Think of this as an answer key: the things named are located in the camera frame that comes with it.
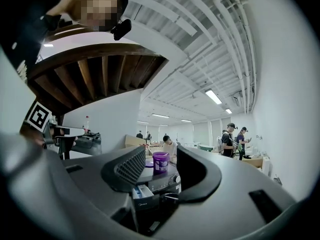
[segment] cardboard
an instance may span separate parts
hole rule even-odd
[[[256,168],[262,168],[263,158],[260,157],[253,157],[251,159],[242,158],[242,162],[250,164]]]
[[[125,136],[124,145],[126,148],[133,147],[133,146],[141,146],[145,144],[146,144],[146,140],[143,138],[137,138],[131,135]]]

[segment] white duct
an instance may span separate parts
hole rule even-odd
[[[212,22],[214,27],[217,29],[218,33],[220,34],[222,40],[224,41],[227,50],[231,56],[231,59],[233,61],[233,64],[235,66],[236,72],[239,77],[240,85],[241,85],[241,90],[242,93],[245,93],[245,83],[244,83],[244,78],[242,75],[241,71],[241,66],[237,58],[236,51],[224,29],[224,27],[221,25],[220,21],[217,19],[217,17],[214,15],[214,13],[209,9],[209,7],[201,0],[190,0],[195,6],[197,6],[206,16],[207,18]],[[246,109],[246,99],[243,99],[243,108],[244,108],[244,113],[247,113]]]
[[[246,109],[247,109],[247,112],[249,112],[251,83],[250,83],[249,65],[248,65],[247,55],[246,55],[246,51],[245,51],[245,46],[241,40],[240,33],[237,29],[237,26],[236,26],[234,20],[231,17],[231,14],[228,12],[228,9],[221,3],[221,1],[222,0],[213,0],[213,3],[215,4],[217,9],[220,11],[221,15],[224,17],[224,19],[228,23],[228,25],[231,29],[231,32],[235,38],[236,44],[237,44],[239,51],[240,51],[241,59],[243,61],[243,65],[244,65],[246,85],[247,85],[246,97],[244,97],[244,99],[247,98]]]
[[[251,111],[254,109],[255,103],[256,103],[256,96],[257,96],[257,71],[256,71],[256,55],[255,55],[255,47],[254,47],[254,40],[252,37],[251,29],[249,27],[249,22],[247,18],[246,11],[244,9],[244,4],[247,4],[247,0],[235,0],[236,4],[238,5],[238,8],[241,13],[241,17],[243,19],[244,28],[248,37],[249,41],[249,48],[250,48],[250,54],[251,54],[251,61],[252,61],[252,69],[253,69],[253,79],[254,79],[254,96],[253,96],[253,104],[251,107]]]

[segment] wooden beam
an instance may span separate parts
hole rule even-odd
[[[107,55],[152,55],[153,51],[138,44],[130,43],[99,43],[69,49],[52,55],[37,64],[28,72],[28,80],[33,80],[45,74],[47,71],[54,70],[62,65],[81,61],[87,58],[102,57]]]
[[[144,78],[145,73],[148,71],[155,58],[156,57],[153,56],[143,56],[140,59],[131,79],[131,85],[133,87],[138,88],[141,80]]]
[[[156,77],[156,75],[164,68],[165,65],[167,65],[167,63],[169,62],[169,60],[167,60],[166,58],[159,58],[158,60],[162,61],[162,63],[159,65],[159,67],[155,70],[155,72],[153,72],[151,75],[145,75],[144,78],[142,79],[141,83],[143,88],[146,88],[150,82]]]
[[[54,71],[57,74],[57,76],[60,78],[62,83],[65,85],[65,87],[67,87],[67,89],[76,98],[76,100],[83,105],[85,103],[85,99],[81,95],[81,92],[79,91],[79,89],[76,86],[75,82],[73,81],[71,75],[67,71],[66,67],[60,66],[60,67],[56,68]]]
[[[117,63],[117,67],[114,69],[114,72],[112,74],[112,78],[110,79],[110,90],[114,93],[118,93],[119,85],[121,81],[122,72],[124,70],[125,64],[127,61],[127,56],[122,56],[120,60]]]
[[[142,56],[139,55],[126,56],[126,62],[122,71],[122,77],[120,81],[120,88],[124,90],[128,90],[130,88],[131,79],[133,78],[134,72],[141,58]]]
[[[53,115],[61,115],[63,114],[61,106],[53,103],[52,100],[43,98],[38,90],[36,90],[30,83],[28,83],[28,87],[35,94],[35,100],[39,102],[41,105],[45,106],[48,110],[52,112]]]
[[[95,94],[95,88],[91,80],[88,62],[86,59],[78,61],[78,65],[81,71],[81,75],[83,77],[84,83],[90,93],[91,99],[95,100],[96,94]]]
[[[64,104],[69,109],[72,109],[72,102],[58,89],[53,83],[50,82],[47,75],[42,75],[35,80],[47,93],[53,96],[56,100]]]
[[[108,95],[108,56],[102,57],[102,81],[103,81],[103,94]]]

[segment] ceiling pipe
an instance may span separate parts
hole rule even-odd
[[[213,3],[216,6],[216,8],[220,11],[221,15],[224,17],[227,24],[229,25],[231,32],[235,38],[236,44],[240,51],[240,55],[243,61],[243,66],[245,71],[246,85],[247,85],[247,88],[246,88],[247,94],[246,94],[246,97],[244,97],[244,100],[247,99],[246,109],[247,109],[247,112],[249,112],[251,82],[250,82],[249,65],[248,65],[245,46],[244,46],[244,43],[242,42],[236,23],[232,19],[228,9],[222,4],[222,0],[213,0]]]
[[[244,96],[244,102],[243,102],[243,108],[244,108],[244,113],[247,113],[247,103],[246,103],[246,93],[245,93],[245,83],[244,83],[244,78],[242,75],[242,71],[241,71],[241,66],[236,54],[236,51],[224,29],[224,27],[221,25],[220,21],[218,20],[218,18],[214,15],[214,13],[209,9],[209,7],[201,0],[190,0],[195,6],[197,6],[206,16],[207,18],[212,22],[212,24],[214,25],[214,27],[217,29],[221,39],[224,41],[227,50],[231,56],[231,59],[234,63],[236,72],[238,74],[238,78],[240,81],[240,85],[241,85],[241,90],[242,90],[242,95]]]
[[[241,13],[241,17],[243,19],[244,28],[247,34],[248,42],[249,42],[249,48],[250,48],[250,54],[251,54],[251,61],[252,61],[252,70],[253,70],[253,79],[254,79],[254,96],[253,96],[253,104],[251,107],[251,111],[254,109],[255,103],[256,103],[256,97],[257,97],[257,69],[256,69],[256,55],[255,55],[255,46],[254,46],[254,40],[252,37],[251,29],[249,27],[249,22],[247,18],[246,11],[244,9],[244,5],[248,3],[248,0],[235,0],[237,3],[237,6],[239,8],[239,11]]]
[[[188,11],[184,6],[182,6],[176,0],[165,0],[165,1],[172,4],[176,8],[178,8],[190,20],[192,20],[199,27],[199,29],[207,36],[207,38],[210,40],[210,42],[213,44],[213,46],[217,45],[214,37],[209,33],[209,31],[205,28],[205,26],[190,11]]]

